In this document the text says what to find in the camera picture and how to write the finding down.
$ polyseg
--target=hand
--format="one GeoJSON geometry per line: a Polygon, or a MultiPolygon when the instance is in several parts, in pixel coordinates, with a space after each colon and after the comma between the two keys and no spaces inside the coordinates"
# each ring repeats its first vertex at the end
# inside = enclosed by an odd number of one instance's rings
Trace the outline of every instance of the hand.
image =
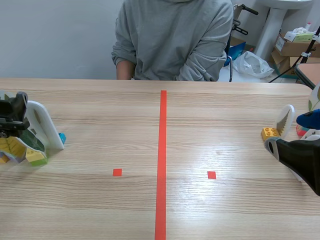
{"type": "Polygon", "coordinates": [[[131,80],[134,76],[135,65],[130,61],[121,61],[116,66],[117,80],[131,80]]]}

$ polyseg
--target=red object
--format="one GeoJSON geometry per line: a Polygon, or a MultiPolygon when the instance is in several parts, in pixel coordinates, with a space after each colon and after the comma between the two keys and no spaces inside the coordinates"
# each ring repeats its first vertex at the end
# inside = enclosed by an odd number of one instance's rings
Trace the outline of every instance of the red object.
{"type": "Polygon", "coordinates": [[[215,171],[208,171],[208,179],[217,179],[215,171]]]}
{"type": "Polygon", "coordinates": [[[122,177],[122,169],[113,169],[113,175],[114,177],[122,177]]]}
{"type": "Polygon", "coordinates": [[[300,126],[300,125],[297,125],[297,126],[295,127],[295,129],[296,129],[296,134],[297,134],[299,137],[303,137],[303,136],[307,133],[307,131],[304,130],[304,128],[303,128],[302,126],[300,126]]]}
{"type": "Polygon", "coordinates": [[[166,240],[167,197],[167,91],[161,91],[156,178],[154,240],[166,240]]]}

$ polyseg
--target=white plastic bag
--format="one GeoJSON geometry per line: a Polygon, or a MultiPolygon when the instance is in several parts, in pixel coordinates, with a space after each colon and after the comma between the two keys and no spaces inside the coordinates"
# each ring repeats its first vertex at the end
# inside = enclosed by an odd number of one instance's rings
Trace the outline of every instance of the white plastic bag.
{"type": "Polygon", "coordinates": [[[249,74],[263,79],[270,76],[274,69],[269,64],[250,51],[245,52],[233,62],[233,68],[242,74],[249,74]]]}

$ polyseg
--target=white pedestal sink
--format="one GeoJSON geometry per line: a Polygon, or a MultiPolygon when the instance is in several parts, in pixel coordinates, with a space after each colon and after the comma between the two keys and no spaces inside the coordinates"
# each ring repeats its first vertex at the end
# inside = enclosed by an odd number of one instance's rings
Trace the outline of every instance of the white pedestal sink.
{"type": "Polygon", "coordinates": [[[279,34],[287,10],[303,9],[308,6],[308,4],[312,2],[312,0],[258,0],[258,2],[271,9],[254,54],[264,60],[268,60],[275,46],[277,36],[279,34]]]}

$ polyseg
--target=red tape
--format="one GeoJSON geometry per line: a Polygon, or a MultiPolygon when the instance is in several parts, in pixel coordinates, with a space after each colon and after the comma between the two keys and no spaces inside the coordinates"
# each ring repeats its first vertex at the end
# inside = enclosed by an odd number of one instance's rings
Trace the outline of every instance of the red tape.
{"type": "Polygon", "coordinates": [[[167,221],[167,91],[161,91],[154,240],[166,240],[167,221]]]}

